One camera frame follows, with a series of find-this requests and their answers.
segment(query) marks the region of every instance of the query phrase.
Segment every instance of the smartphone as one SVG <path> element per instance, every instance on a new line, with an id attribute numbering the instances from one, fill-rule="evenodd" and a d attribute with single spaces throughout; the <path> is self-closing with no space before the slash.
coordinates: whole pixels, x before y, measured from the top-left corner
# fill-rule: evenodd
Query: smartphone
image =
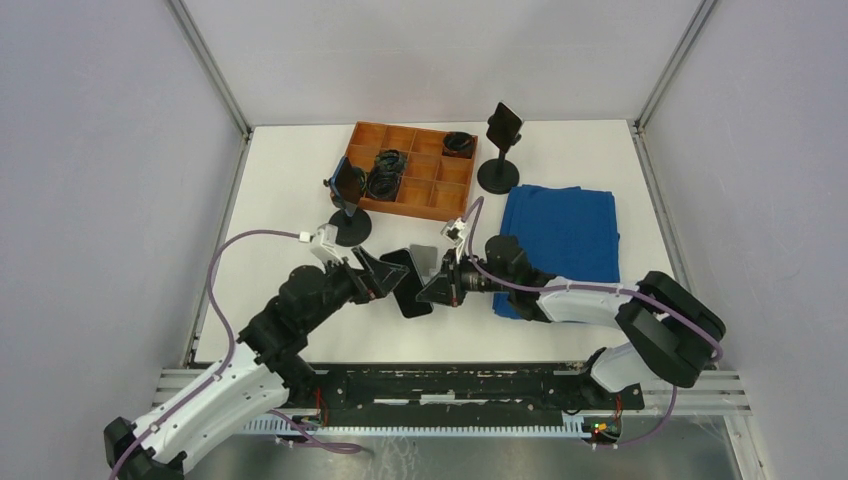
<path id="1" fill-rule="evenodd" d="M 418 267 L 415 265 L 415 260 L 412 259 L 412 253 L 409 249 L 402 248 L 394 252 L 389 252 L 380 257 L 380 260 L 397 265 L 405 265 L 409 268 L 409 273 L 403 277 L 403 280 L 400 281 L 393 292 L 395 294 L 395 300 L 398 302 L 398 307 L 400 307 L 400 313 L 406 318 L 415 318 L 433 313 L 432 303 L 415 300 L 418 292 L 424 289 L 424 283 L 421 282 L 421 274 L 418 272 Z"/>

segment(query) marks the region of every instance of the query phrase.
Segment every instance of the white wall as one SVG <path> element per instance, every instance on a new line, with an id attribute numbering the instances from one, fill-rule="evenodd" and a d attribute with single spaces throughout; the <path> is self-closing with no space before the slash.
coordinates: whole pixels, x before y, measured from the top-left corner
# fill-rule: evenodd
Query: white wall
<path id="1" fill-rule="evenodd" d="M 846 2 L 721 2 L 647 132 L 777 479 L 848 471 L 846 32 Z"/>
<path id="2" fill-rule="evenodd" d="M 0 478 L 105 480 L 180 358 L 239 135 L 164 2 L 0 2 Z"/>
<path id="3" fill-rule="evenodd" d="M 636 118 L 698 0 L 188 0 L 256 125 Z"/>

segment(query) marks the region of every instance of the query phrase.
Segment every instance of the folded blue cloth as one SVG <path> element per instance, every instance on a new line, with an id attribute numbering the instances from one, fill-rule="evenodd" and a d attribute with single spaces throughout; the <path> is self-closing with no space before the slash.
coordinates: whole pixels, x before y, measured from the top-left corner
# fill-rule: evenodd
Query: folded blue cloth
<path id="1" fill-rule="evenodd" d="M 522 185 L 509 192 L 501 235 L 515 235 L 530 264 L 543 272 L 585 282 L 617 283 L 618 229 L 615 197 L 580 187 Z M 521 318 L 504 293 L 495 313 Z"/>

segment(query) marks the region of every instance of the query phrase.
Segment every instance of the black cable coil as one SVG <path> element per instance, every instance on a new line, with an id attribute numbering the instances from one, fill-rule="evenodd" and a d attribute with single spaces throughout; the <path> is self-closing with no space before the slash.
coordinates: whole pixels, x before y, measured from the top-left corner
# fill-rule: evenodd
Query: black cable coil
<path id="1" fill-rule="evenodd" d="M 450 132 L 442 140 L 442 155 L 471 158 L 474 154 L 474 137 L 470 133 Z"/>
<path id="2" fill-rule="evenodd" d="M 384 202 L 395 201 L 406 165 L 407 159 L 403 153 L 397 150 L 380 152 L 365 182 L 368 197 Z"/>

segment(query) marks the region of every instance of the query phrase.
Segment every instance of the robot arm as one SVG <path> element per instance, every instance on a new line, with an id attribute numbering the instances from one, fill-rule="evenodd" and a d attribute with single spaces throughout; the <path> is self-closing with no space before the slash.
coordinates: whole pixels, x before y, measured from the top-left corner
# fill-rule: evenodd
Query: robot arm
<path id="1" fill-rule="evenodd" d="M 442 233 L 457 247 L 444 256 L 440 272 L 421 291 L 419 301 L 457 307 L 468 292 L 503 292 L 526 320 L 587 323 L 625 333 L 628 343 L 602 348 L 586 362 L 581 394 L 590 404 L 655 378 L 691 387 L 713 352 L 707 341 L 674 318 L 658 318 L 661 311 L 654 305 L 621 292 L 637 291 L 651 297 L 690 319 L 716 341 L 724 337 L 722 321 L 664 273 L 650 272 L 635 285 L 580 282 L 580 289 L 571 288 L 571 280 L 533 268 L 514 236 L 489 239 L 486 260 L 475 258 L 475 265 L 470 257 L 458 253 L 466 244 L 463 222 L 449 223 Z M 478 267 L 490 275 L 482 274 Z"/>
<path id="2" fill-rule="evenodd" d="M 334 249 L 335 227 L 325 225 L 310 239 L 324 270 L 301 266 L 279 294 L 239 333 L 223 370 L 219 360 L 164 405 L 134 422 L 117 418 L 104 430 L 107 462 L 116 461 L 148 429 L 120 470 L 121 480 L 178 480 L 212 448 L 251 419 L 290 399 L 312 394 L 315 372 L 300 356 L 307 335 L 347 303 L 388 295 L 408 269 L 381 262 L 364 249 L 354 269 Z M 193 395 L 199 386 L 208 385 Z M 167 422 L 165 412 L 180 405 Z"/>

